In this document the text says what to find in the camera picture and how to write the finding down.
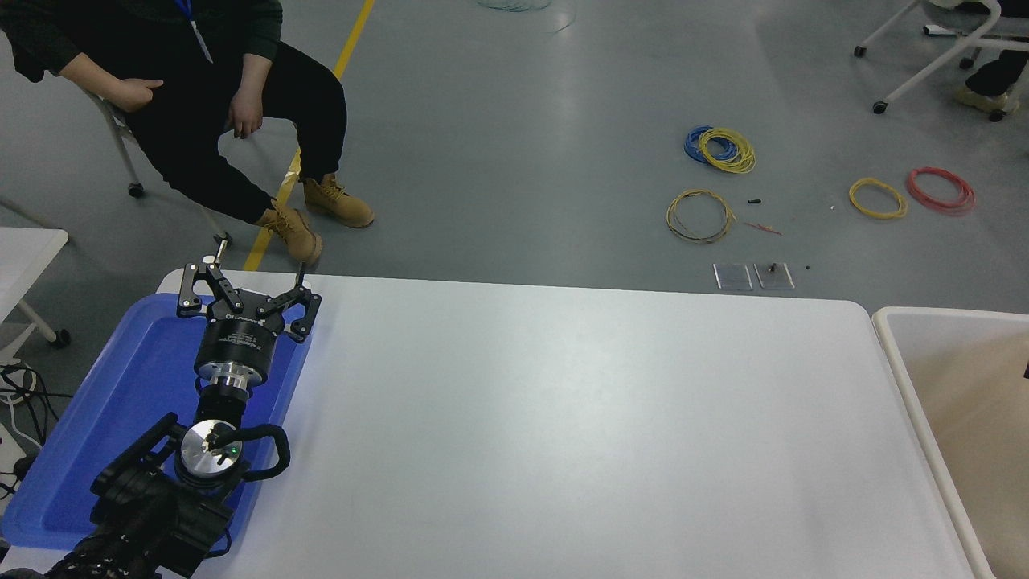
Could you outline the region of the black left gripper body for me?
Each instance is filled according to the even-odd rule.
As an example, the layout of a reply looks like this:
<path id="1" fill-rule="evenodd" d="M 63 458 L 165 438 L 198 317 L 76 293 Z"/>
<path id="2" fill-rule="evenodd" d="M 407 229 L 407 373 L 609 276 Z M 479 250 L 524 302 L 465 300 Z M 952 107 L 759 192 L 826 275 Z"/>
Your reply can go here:
<path id="1" fill-rule="evenodd" d="M 238 373 L 246 377 L 268 377 L 273 352 L 285 320 L 282 313 L 258 316 L 258 304 L 234 313 L 228 302 L 219 300 L 206 307 L 208 319 L 201 346 L 196 353 L 196 374 L 213 377 L 215 370 L 228 366 L 243 368 Z"/>

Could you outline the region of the person's left hand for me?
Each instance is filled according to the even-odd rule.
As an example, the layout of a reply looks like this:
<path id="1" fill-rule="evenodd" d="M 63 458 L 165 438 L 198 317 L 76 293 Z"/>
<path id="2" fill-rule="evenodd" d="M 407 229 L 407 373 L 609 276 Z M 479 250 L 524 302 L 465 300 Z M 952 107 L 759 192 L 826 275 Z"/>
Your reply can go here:
<path id="1" fill-rule="evenodd" d="M 260 87 L 239 87 L 232 97 L 228 110 L 232 136 L 249 138 L 264 124 L 264 106 Z"/>

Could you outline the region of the person's right hand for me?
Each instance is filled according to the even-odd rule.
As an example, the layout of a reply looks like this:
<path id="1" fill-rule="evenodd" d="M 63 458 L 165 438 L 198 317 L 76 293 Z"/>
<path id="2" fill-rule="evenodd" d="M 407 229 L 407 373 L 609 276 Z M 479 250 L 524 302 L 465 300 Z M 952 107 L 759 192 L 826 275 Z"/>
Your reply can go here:
<path id="1" fill-rule="evenodd" d="M 146 78 L 114 78 L 105 81 L 98 88 L 100 98 L 113 103 L 126 113 L 144 109 L 154 99 L 154 92 L 164 85 L 164 80 L 147 80 Z"/>

